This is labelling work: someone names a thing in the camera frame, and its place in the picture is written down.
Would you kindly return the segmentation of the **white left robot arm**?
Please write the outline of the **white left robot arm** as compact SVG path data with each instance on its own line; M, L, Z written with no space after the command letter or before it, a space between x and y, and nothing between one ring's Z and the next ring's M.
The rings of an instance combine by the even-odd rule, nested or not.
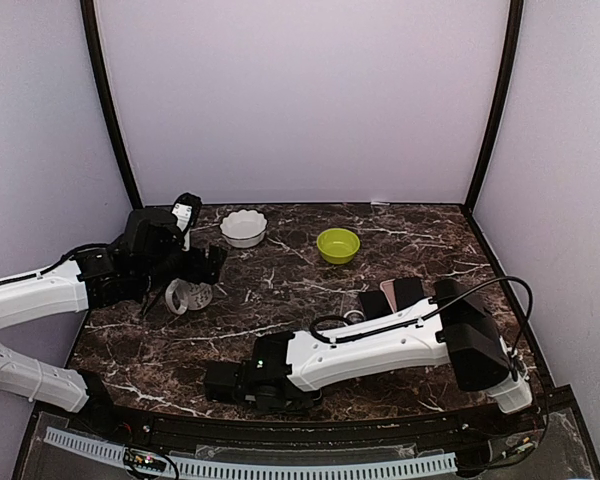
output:
M142 302L155 287L174 280L212 285L227 257L225 249L187 244L197 215L186 220L166 210L134 210L124 232L110 243L84 244L54 264L0 279L0 330L43 317ZM99 376L64 369L0 343L0 391L81 413L100 436L121 427Z

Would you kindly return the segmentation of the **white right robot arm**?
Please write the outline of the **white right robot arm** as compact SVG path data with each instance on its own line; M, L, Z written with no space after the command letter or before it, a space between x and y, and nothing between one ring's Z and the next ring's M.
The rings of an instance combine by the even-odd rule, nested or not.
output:
M506 344L476 288L454 279L435 283L425 296L417 278L410 298L395 313L364 322L342 318L341 327L281 331L255 340L250 358L211 361L207 400L250 406L261 413L312 408L322 388L357 377L412 367L451 365L458 388L483 392L496 402L490 424L514 432L529 416L533 400L528 369Z

